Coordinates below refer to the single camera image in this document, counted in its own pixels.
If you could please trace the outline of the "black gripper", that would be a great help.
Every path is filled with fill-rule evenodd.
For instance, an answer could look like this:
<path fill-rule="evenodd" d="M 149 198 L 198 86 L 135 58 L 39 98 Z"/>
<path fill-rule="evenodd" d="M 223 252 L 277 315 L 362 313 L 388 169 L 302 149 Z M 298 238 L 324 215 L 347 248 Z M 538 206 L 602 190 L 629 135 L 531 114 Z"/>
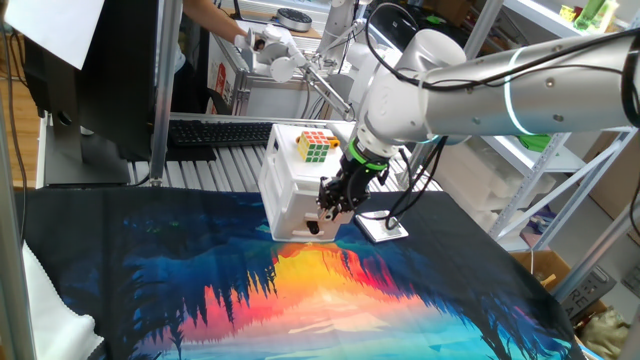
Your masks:
<path fill-rule="evenodd" d="M 379 174 L 356 160 L 341 160 L 335 177 L 321 177 L 317 204 L 336 224 L 351 222 L 355 210 L 369 199 L 369 183 Z"/>

